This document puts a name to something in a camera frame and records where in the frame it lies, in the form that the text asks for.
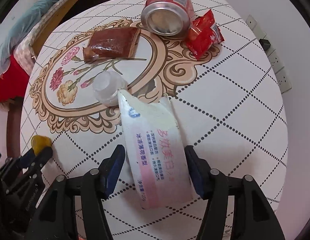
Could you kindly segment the pink white toothpaste box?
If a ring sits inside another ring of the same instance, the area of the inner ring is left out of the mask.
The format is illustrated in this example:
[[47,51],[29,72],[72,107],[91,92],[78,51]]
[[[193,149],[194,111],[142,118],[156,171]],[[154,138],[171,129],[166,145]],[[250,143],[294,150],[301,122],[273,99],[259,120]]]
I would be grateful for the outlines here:
[[132,176],[143,209],[185,203],[192,186],[170,100],[144,103],[118,91],[121,124]]

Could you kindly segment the yellow fruit peel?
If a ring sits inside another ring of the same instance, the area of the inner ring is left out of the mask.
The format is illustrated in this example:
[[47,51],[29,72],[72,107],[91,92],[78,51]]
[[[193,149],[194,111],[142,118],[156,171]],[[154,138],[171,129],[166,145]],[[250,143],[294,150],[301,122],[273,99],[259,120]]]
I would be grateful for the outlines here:
[[46,147],[51,147],[52,141],[49,137],[34,135],[31,139],[31,146],[35,156],[38,156]]

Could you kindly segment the red soda can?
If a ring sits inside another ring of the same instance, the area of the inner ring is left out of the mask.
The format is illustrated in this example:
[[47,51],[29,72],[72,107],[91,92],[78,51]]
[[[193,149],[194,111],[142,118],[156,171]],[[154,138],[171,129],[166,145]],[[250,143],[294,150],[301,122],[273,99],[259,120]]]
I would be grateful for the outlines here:
[[141,23],[150,32],[162,36],[182,36],[195,19],[191,0],[147,0]]

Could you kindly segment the white patterned tablecloth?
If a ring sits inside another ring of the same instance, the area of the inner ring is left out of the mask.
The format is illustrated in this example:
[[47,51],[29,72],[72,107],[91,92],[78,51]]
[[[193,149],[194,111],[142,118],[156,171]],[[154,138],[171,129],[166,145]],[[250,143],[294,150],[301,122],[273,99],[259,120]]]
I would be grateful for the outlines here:
[[199,60],[183,39],[143,28],[146,0],[111,0],[54,29],[30,74],[20,150],[35,135],[51,139],[46,186],[98,167],[119,144],[135,146],[103,201],[114,239],[196,238],[207,203],[193,188],[184,203],[146,207],[148,183],[133,178],[147,166],[156,183],[170,178],[159,164],[173,168],[178,145],[227,176],[252,176],[273,210],[280,203],[288,131],[275,73],[229,2],[191,1],[224,38]]

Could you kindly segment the clear plastic cup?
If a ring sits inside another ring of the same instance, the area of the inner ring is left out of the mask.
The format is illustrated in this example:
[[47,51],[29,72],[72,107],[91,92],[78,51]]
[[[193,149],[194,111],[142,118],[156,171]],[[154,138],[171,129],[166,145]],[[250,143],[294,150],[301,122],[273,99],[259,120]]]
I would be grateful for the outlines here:
[[118,105],[118,90],[127,89],[127,82],[117,72],[105,71],[98,74],[93,81],[96,100],[107,107]]

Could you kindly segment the red blanket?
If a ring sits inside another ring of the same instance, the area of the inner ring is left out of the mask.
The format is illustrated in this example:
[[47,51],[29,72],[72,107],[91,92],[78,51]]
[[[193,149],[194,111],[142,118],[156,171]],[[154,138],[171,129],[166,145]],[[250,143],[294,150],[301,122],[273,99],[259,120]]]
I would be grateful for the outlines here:
[[15,60],[13,54],[10,56],[10,66],[0,78],[0,103],[16,97],[23,98],[28,86],[29,75]]

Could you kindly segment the brown sauce packet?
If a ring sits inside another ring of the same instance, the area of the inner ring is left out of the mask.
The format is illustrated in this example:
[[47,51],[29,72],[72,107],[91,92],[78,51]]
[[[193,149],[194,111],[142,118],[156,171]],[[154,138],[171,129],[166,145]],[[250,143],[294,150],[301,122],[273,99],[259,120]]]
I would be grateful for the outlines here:
[[141,30],[136,27],[96,31],[83,48],[85,62],[103,59],[131,59],[135,55]]

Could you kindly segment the red snack wrapper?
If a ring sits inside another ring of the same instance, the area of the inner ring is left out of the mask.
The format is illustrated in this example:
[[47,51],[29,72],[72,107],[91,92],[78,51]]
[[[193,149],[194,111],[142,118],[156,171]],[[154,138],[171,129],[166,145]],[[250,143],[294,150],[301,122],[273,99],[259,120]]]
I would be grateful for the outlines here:
[[224,42],[211,9],[192,22],[184,42],[197,60],[200,60],[212,45]]

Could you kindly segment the black plug adapter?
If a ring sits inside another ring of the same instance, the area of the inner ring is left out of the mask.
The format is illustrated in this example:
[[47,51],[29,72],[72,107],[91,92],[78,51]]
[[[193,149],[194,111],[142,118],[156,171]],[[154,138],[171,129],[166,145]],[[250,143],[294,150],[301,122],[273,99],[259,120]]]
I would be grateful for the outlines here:
[[267,39],[260,38],[259,39],[259,43],[260,43],[260,45],[261,45],[261,47],[263,48],[264,51],[268,51],[269,48],[271,47],[271,43]]

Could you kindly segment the blue quilt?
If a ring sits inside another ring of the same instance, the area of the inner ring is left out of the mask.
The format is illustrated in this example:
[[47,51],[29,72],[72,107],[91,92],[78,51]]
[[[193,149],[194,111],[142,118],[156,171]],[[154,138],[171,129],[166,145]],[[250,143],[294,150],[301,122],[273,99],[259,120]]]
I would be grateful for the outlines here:
[[29,34],[29,32],[47,14],[49,9],[60,0],[38,0],[28,8],[18,20],[6,32],[3,41],[0,42],[0,77],[10,65],[10,55],[13,49]]

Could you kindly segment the wooden bed with mattress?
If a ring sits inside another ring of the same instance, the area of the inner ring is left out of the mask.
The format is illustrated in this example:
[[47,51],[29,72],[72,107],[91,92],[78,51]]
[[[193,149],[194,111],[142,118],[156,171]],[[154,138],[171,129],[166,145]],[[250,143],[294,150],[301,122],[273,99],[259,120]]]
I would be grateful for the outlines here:
[[13,57],[28,75],[32,73],[36,58],[48,36],[60,24],[61,20],[77,1],[53,0],[48,10],[14,47]]

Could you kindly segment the wall power sockets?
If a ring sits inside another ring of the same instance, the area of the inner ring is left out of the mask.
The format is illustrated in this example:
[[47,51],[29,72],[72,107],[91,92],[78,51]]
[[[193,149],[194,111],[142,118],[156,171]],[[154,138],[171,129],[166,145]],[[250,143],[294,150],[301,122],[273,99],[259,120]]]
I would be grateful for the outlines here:
[[[267,33],[262,30],[257,20],[255,20],[251,15],[248,15],[246,19],[246,24],[250,27],[254,35],[256,36],[258,42],[260,38],[264,38],[270,41]],[[292,84],[289,76],[287,75],[285,65],[283,61],[277,55],[276,49],[273,46],[273,43],[270,41],[271,47],[268,51],[264,51],[267,55],[267,58],[271,64],[272,70],[275,74],[279,89],[281,93],[285,93],[292,89]]]

